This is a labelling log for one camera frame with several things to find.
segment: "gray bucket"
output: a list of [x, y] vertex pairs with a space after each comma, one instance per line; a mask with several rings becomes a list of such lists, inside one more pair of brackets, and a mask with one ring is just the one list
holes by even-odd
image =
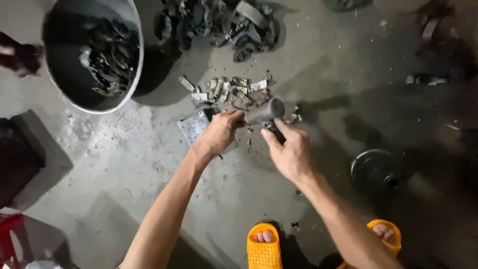
[[[79, 60], [88, 44], [87, 25], [98, 19], [118, 19], [138, 32], [139, 62], [127, 90], [113, 97], [92, 90], [95, 79]], [[58, 0], [45, 18], [43, 42], [53, 83], [77, 108], [92, 114], [111, 113], [123, 106], [138, 85], [144, 58], [141, 21], [132, 0]]]

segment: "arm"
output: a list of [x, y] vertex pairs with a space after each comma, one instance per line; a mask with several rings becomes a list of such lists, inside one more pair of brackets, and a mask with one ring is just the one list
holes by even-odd
[[321, 215], [344, 260], [361, 269], [402, 269], [380, 239], [358, 220], [351, 208], [335, 195], [324, 176], [312, 167], [307, 134], [282, 120], [276, 119], [275, 123], [287, 142], [281, 145], [272, 132], [261, 131], [271, 149], [272, 160]]
[[201, 174], [234, 141], [236, 122], [242, 118], [243, 112], [236, 110], [214, 117], [144, 217], [121, 269], [166, 267]]

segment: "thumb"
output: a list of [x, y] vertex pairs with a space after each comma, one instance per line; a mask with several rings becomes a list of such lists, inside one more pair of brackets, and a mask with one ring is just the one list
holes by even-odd
[[275, 137], [275, 134], [273, 132], [263, 128], [261, 130], [261, 134], [262, 136], [264, 136], [264, 139], [266, 140], [267, 144], [271, 149], [282, 149], [281, 143], [279, 143], [279, 140], [277, 140], [277, 137]]

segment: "concrete floor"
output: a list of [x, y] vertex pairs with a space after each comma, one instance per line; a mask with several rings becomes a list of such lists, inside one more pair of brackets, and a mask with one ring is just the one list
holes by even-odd
[[[146, 42], [152, 43], [159, 1], [135, 3]], [[23, 43], [40, 42], [49, 5], [49, 0], [0, 1], [1, 30]], [[65, 268], [70, 262], [89, 269], [118, 265], [188, 150], [176, 122], [195, 110], [178, 76], [186, 74], [199, 84], [218, 76], [259, 80], [270, 69], [278, 79], [271, 88], [274, 95], [308, 102], [299, 126], [308, 130], [317, 165], [334, 188], [357, 207], [364, 224], [380, 216], [400, 227], [400, 258], [407, 267], [478, 268], [478, 203], [455, 180], [459, 134], [444, 125], [454, 120], [457, 126], [471, 124], [467, 115], [476, 114], [473, 92], [467, 86], [403, 85], [406, 75], [425, 70], [414, 57], [419, 43], [412, 16], [383, 14], [370, 6], [356, 17], [354, 12], [331, 13], [321, 1], [311, 0], [276, 0], [272, 6], [281, 27], [273, 52], [235, 64], [230, 47], [212, 49], [207, 40], [194, 40], [189, 52], [170, 63], [169, 73], [145, 71], [164, 78], [157, 87], [154, 81], [148, 84], [156, 87], [152, 93], [113, 114], [75, 109], [45, 68], [39, 77], [24, 79], [0, 69], [0, 115], [31, 109], [30, 123], [46, 134], [40, 140], [47, 167], [13, 205], [29, 217], [36, 257], [48, 249]], [[382, 20], [388, 20], [386, 27], [380, 26]], [[401, 192], [379, 204], [353, 190], [348, 178], [351, 160], [368, 146], [351, 137], [357, 124], [359, 130], [377, 131], [381, 146], [415, 164]], [[287, 245], [303, 253], [290, 250], [284, 259], [321, 264], [337, 251], [322, 220], [278, 173], [259, 132], [239, 130], [237, 138], [240, 147], [222, 161], [213, 160], [201, 177], [172, 266], [247, 267], [246, 234], [264, 219], [277, 221], [288, 235]], [[299, 222], [300, 230], [291, 222]]]

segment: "scrap pile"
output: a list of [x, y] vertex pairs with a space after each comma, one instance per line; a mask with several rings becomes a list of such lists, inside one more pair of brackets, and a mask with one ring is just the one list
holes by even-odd
[[92, 90], [112, 97], [128, 89], [139, 61], [138, 33], [117, 19], [100, 19], [88, 31], [88, 46], [82, 49], [80, 62], [96, 81]]
[[[185, 76], [181, 76], [179, 82], [191, 92], [193, 101], [207, 102], [210, 105], [228, 103], [244, 110], [253, 104], [259, 107], [267, 102], [272, 97], [267, 87], [274, 84], [269, 71], [263, 80], [255, 83], [240, 77], [233, 77], [231, 81], [226, 77], [213, 78], [205, 84], [204, 91], [199, 86], [193, 85]], [[254, 100], [250, 96], [253, 92], [261, 92], [262, 95]]]
[[163, 0], [163, 4], [154, 29], [163, 48], [178, 44], [189, 50], [193, 37], [210, 37], [215, 47], [232, 43], [234, 62], [243, 62], [277, 43], [272, 9], [267, 5], [244, 0]]

